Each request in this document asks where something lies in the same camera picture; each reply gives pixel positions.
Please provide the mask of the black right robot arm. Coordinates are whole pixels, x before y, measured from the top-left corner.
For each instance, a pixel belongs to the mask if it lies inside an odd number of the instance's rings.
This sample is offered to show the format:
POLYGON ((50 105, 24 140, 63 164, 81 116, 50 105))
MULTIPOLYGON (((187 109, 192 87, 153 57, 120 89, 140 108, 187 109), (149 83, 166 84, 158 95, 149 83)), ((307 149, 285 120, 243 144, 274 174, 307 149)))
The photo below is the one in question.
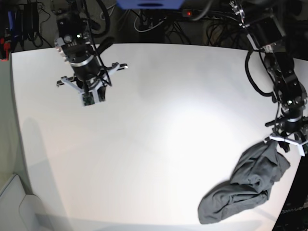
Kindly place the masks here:
POLYGON ((101 0, 97 3, 105 15, 105 29, 95 34, 100 25, 91 19, 84 0, 51 1, 58 28, 54 45, 73 70, 71 77, 61 77, 56 85, 72 87, 84 106, 104 102, 106 88, 112 85, 111 75, 128 67, 120 63, 110 67, 103 64, 100 55, 113 45, 114 38, 107 36, 111 24, 108 10, 101 0))

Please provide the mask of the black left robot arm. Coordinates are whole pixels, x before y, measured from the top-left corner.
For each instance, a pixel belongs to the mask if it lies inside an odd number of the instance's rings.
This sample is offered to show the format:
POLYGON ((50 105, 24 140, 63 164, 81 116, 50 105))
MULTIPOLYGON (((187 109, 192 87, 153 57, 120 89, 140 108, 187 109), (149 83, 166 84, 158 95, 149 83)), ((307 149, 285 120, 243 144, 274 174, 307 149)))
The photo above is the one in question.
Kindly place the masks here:
POLYGON ((285 152, 290 145, 297 147, 301 156, 308 154, 308 118, 304 110, 308 93, 295 74, 294 60, 288 53, 286 33, 273 12, 272 0, 231 0, 232 11, 238 18, 252 46, 245 59, 245 72, 255 91, 270 97, 278 108, 275 118, 265 124, 272 128, 266 141, 276 141, 285 152), (258 52, 273 87, 271 92, 261 90, 249 71, 252 53, 258 52))

